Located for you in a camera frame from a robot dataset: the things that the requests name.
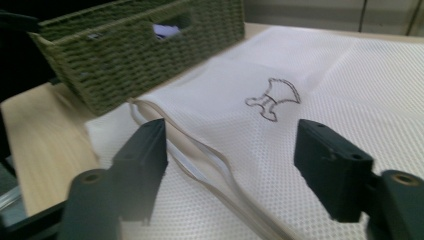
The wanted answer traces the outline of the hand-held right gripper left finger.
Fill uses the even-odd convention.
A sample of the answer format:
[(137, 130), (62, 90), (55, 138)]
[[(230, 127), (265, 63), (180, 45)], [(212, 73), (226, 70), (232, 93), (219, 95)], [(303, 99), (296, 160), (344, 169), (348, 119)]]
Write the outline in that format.
[(168, 165), (163, 119), (141, 125), (113, 158), (112, 183), (120, 217), (149, 222)]

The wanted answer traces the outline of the light purple cloth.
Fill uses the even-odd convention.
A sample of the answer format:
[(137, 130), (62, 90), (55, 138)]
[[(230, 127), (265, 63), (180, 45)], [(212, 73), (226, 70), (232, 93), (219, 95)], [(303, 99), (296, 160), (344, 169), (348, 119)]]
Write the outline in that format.
[(178, 26), (154, 24), (153, 31), (157, 39), (165, 39), (180, 33)]

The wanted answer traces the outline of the green woven basket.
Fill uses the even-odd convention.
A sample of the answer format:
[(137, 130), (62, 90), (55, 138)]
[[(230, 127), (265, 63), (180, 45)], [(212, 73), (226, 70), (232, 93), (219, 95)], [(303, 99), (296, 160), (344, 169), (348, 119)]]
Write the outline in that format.
[[(180, 33), (157, 39), (154, 24)], [(242, 0), (117, 0), (44, 21), (30, 35), (57, 78), (96, 115), (244, 36)]]

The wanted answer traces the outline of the metal floor rail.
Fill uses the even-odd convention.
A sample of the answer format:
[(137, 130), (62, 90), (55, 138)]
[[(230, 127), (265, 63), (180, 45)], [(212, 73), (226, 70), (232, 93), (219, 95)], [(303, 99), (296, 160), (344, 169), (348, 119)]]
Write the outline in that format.
[(0, 196), (0, 212), (25, 212), (25, 206), (19, 187), (15, 187)]

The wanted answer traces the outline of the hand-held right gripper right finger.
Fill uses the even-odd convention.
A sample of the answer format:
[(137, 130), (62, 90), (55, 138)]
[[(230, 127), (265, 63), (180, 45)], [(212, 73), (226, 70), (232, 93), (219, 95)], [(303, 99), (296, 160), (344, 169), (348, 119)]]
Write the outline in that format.
[(332, 219), (359, 221), (364, 189), (373, 175), (370, 155), (328, 126), (300, 119), (294, 165)]

